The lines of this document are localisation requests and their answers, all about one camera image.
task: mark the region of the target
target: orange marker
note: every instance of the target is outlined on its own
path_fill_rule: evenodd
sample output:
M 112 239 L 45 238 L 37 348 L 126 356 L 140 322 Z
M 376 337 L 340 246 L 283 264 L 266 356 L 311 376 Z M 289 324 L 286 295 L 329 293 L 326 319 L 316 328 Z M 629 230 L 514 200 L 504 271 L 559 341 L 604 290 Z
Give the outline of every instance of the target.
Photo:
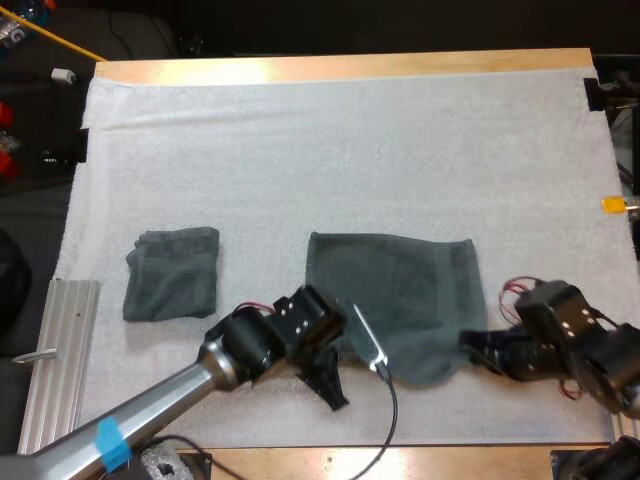
M 604 197 L 604 213 L 625 213 L 640 210 L 640 197 Z

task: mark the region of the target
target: gray towel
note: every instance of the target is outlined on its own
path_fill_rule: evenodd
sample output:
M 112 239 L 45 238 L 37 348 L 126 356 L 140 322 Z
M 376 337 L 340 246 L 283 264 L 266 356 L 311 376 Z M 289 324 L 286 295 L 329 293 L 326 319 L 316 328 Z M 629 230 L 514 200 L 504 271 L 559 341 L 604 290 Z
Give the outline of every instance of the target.
M 442 382 L 464 364 L 463 329 L 484 330 L 487 309 L 471 240 L 433 243 L 381 234 L 312 233 L 307 283 L 332 294 L 345 311 L 357 304 L 389 357 L 411 385 Z M 353 324 L 340 349 L 358 356 Z
M 219 237 L 211 227 L 140 235 L 135 250 L 127 255 L 131 275 L 124 319 L 158 321 L 212 314 Z

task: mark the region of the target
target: blue tape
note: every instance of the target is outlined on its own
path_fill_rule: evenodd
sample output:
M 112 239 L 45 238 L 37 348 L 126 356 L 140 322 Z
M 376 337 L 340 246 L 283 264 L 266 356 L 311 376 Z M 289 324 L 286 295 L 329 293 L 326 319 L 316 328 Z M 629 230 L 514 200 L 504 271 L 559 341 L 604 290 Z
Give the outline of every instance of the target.
M 98 422 L 98 434 L 94 443 L 108 473 L 113 472 L 131 458 L 131 449 L 122 438 L 118 424 L 113 417 L 107 417 Z

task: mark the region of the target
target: black mount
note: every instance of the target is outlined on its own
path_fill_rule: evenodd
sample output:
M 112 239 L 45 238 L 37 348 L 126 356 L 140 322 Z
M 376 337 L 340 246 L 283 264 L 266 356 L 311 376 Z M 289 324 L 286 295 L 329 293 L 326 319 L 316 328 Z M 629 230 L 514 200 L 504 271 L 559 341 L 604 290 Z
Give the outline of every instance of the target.
M 256 381 L 281 359 L 296 366 L 298 378 L 333 410 L 349 402 L 342 394 L 338 354 L 332 342 L 343 332 L 340 309 L 313 287 L 301 287 L 290 298 L 273 304 L 275 313 L 263 315 L 255 307 L 236 309 L 205 334 L 205 341 L 221 340 L 237 364 L 240 381 Z

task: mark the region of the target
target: red object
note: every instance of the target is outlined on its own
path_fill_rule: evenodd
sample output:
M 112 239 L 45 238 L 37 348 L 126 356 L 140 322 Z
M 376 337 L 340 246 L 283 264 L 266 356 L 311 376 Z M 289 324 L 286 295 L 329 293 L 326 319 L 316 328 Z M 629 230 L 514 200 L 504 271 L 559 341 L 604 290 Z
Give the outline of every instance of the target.
M 9 128 L 13 123 L 13 110 L 6 103 L 0 102 L 0 128 Z
M 0 152 L 0 177 L 11 180 L 18 175 L 18 165 L 6 153 Z

